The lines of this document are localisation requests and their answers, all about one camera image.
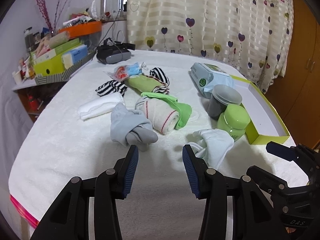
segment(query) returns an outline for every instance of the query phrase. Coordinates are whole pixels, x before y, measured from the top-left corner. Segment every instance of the green lid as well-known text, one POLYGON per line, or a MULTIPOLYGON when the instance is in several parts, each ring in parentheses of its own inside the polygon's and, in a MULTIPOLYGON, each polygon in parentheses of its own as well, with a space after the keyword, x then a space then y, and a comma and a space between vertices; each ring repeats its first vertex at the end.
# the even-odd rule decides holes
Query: green lid
POLYGON ((227 106, 224 118, 229 126, 239 130, 245 129, 251 120, 247 110, 234 104, 227 106))

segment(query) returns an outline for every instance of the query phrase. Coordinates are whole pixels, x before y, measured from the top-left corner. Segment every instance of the curtain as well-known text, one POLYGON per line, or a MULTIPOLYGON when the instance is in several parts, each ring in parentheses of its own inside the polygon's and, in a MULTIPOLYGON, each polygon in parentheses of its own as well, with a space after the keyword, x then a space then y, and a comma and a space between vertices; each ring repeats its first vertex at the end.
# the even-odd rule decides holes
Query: curtain
POLYGON ((128 0, 128 41, 137 49, 229 64, 266 92, 284 76, 292 0, 128 0))

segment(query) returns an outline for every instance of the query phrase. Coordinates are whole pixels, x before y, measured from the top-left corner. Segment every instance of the bright green cloth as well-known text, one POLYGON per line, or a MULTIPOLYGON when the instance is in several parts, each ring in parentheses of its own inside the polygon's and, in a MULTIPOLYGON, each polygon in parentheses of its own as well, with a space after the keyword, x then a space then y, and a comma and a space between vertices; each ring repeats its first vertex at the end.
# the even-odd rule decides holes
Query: bright green cloth
POLYGON ((192 108, 188 104, 178 103, 177 98, 169 95, 160 94, 160 93, 144 92, 141 94, 141 96, 142 97, 147 96, 149 98, 158 98, 166 102, 174 110, 177 110, 179 112, 180 117, 175 127, 176 129, 180 129, 187 124, 190 118, 190 115, 192 113, 192 108))
POLYGON ((125 81, 125 84, 138 89, 140 92, 152 92, 155 87, 163 85, 154 78, 145 75, 132 76, 125 81))

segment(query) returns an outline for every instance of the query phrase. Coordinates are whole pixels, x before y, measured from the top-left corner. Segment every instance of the wardrobe door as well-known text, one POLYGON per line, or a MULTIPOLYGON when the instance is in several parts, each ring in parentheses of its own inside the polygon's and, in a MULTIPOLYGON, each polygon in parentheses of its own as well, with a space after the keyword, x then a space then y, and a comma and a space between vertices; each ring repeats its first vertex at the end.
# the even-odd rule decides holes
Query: wardrobe door
POLYGON ((293 108, 284 119, 296 143, 315 148, 320 140, 320 25, 308 77, 293 108))
POLYGON ((316 19, 304 0, 293 0, 292 40, 284 78, 274 79, 266 98, 282 119, 286 117, 306 81, 316 36, 316 19))

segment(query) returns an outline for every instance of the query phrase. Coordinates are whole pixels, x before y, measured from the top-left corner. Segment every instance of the orange storage bin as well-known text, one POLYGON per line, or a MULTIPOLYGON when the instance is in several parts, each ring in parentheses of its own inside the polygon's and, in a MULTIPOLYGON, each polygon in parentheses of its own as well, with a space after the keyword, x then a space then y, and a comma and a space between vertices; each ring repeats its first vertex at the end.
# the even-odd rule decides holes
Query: orange storage bin
POLYGON ((75 26, 71 26, 68 28, 64 28, 59 30, 59 33, 68 31, 70 33, 70 39, 77 38, 80 36, 100 32, 102 30, 102 23, 99 21, 97 22, 90 22, 90 23, 83 23, 75 26))

